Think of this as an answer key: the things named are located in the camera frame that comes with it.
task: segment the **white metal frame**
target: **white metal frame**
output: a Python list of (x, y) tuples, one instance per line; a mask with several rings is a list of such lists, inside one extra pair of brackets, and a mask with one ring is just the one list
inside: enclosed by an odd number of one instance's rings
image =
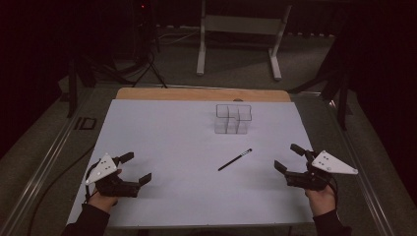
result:
[(259, 19), (215, 16), (206, 14), (206, 0), (202, 0), (202, 18), (200, 28), (200, 50), (197, 62), (197, 75), (205, 73), (206, 63), (206, 31), (229, 31), (243, 33), (271, 34), (276, 36), (273, 48), (268, 51), (270, 65), (272, 67), (273, 78), (280, 81), (281, 72), (279, 70), (276, 52), (286, 27), (286, 22), (291, 11), (291, 6), (287, 6), (281, 19)]

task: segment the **white tabletop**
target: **white tabletop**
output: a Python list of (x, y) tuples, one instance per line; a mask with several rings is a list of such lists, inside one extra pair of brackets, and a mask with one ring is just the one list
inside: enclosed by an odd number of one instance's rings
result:
[[(230, 101), (113, 100), (89, 167), (106, 153), (135, 158), (119, 166), (120, 178), (152, 180), (137, 198), (123, 198), (109, 226), (183, 227), (312, 222), (304, 190), (288, 187), (273, 167), (306, 171), (306, 159), (291, 144), (311, 149), (292, 102), (239, 102), (252, 106), (247, 135), (214, 132), (215, 107)], [(221, 171), (217, 169), (251, 148)], [(76, 221), (85, 183), (68, 222)]]

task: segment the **table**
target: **table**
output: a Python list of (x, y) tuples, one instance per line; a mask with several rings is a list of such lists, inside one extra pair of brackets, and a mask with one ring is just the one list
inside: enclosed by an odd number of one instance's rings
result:
[[(249, 104), (253, 121), (247, 135), (213, 130), (219, 103)], [(295, 105), (284, 91), (186, 88), (122, 88), (107, 113), (89, 167), (105, 152), (133, 151), (121, 178), (152, 180), (137, 199), (120, 199), (109, 226), (207, 227), (312, 222), (304, 191), (286, 186), (273, 168), (305, 170), (291, 143), (311, 148)], [(253, 152), (217, 171), (247, 148)], [(68, 222), (81, 212), (84, 183)]]
[(287, 6), (282, 17), (277, 19), (242, 18), (230, 16), (215, 16), (206, 14), (206, 0), (202, 0), (202, 19), (200, 27), (200, 49), (197, 62), (197, 75), (205, 73), (206, 64), (206, 31), (227, 31), (243, 33), (271, 34), (276, 36), (275, 44), (269, 53), (270, 65), (272, 67), (273, 78), (280, 81), (281, 72), (279, 70), (276, 52), (285, 30), (286, 22), (291, 11), (291, 6)]

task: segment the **human hand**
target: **human hand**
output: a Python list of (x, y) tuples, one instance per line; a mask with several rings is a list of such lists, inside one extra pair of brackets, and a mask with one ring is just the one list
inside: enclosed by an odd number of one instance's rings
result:
[(307, 198), (309, 198), (313, 216), (319, 216), (336, 209), (335, 195), (329, 185), (320, 191), (305, 191)]
[[(117, 174), (120, 174), (122, 172), (121, 169), (117, 170)], [(107, 197), (100, 194), (100, 192), (94, 188), (94, 192), (89, 198), (88, 205), (91, 205), (93, 207), (97, 207), (107, 213), (110, 213), (111, 207), (113, 207), (117, 201), (119, 200), (119, 197)]]

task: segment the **black sleeve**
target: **black sleeve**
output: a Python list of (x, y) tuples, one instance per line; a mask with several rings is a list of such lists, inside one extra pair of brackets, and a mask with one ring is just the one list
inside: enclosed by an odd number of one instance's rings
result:
[(352, 229), (341, 224), (336, 209), (313, 217), (319, 236), (350, 236)]
[(91, 205), (83, 204), (77, 222), (68, 224), (61, 236), (102, 236), (110, 214)]

